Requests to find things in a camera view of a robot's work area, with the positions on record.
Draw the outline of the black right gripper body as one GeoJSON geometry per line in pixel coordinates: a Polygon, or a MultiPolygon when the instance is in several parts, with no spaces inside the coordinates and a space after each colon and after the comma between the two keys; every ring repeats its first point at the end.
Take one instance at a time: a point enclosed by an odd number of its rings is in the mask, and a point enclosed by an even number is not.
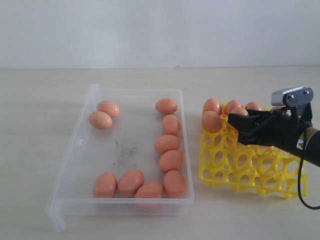
{"type": "Polygon", "coordinates": [[[292,155],[307,154],[312,148],[312,108],[284,106],[270,111],[249,110],[248,116],[228,115],[228,123],[238,131],[243,145],[274,146],[292,155]]]}

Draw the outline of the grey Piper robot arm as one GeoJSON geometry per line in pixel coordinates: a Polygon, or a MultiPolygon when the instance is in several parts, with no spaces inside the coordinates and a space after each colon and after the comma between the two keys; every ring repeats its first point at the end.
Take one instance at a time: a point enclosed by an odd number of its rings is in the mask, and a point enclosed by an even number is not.
{"type": "Polygon", "coordinates": [[[239,143],[273,146],[320,165],[320,130],[313,127],[310,103],[267,111],[249,109],[247,112],[248,115],[228,115],[228,123],[238,131],[239,143]]]}

